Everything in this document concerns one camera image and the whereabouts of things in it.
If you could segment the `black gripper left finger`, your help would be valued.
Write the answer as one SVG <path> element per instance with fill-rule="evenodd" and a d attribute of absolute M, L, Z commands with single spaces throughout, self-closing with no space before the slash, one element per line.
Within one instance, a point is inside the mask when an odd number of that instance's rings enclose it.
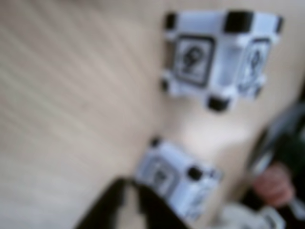
<path fill-rule="evenodd" d="M 76 229 L 116 229 L 118 228 L 119 208 L 125 203 L 125 191 L 132 183 L 127 177 L 114 179 L 96 198 Z"/>

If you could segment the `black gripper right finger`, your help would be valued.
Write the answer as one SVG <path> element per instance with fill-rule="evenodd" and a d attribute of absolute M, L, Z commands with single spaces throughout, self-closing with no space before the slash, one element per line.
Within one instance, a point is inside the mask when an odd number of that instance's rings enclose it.
<path fill-rule="evenodd" d="M 150 187 L 132 182 L 138 195 L 139 213 L 144 216 L 147 229 L 189 228 Z"/>

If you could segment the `person's hand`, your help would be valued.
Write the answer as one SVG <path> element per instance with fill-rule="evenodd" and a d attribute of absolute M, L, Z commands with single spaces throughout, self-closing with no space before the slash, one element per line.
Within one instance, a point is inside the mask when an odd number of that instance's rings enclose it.
<path fill-rule="evenodd" d="M 268 205 L 280 208 L 295 196 L 289 171 L 281 164 L 273 164 L 253 182 L 254 191 Z"/>

